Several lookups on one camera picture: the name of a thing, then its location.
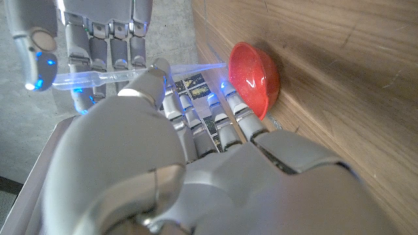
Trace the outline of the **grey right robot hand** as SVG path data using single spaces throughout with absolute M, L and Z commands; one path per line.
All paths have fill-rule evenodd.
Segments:
M 152 8 L 152 0 L 6 0 L 25 88 L 46 91 L 56 80 L 58 23 L 71 72 L 144 68 Z

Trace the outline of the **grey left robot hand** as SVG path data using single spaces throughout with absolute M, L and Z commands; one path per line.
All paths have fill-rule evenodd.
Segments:
M 176 107 L 159 58 L 76 118 L 45 179 L 47 234 L 396 234 L 351 167 L 295 133 L 269 131 L 234 88 L 242 136 L 208 98 L 218 152 L 190 106 Z

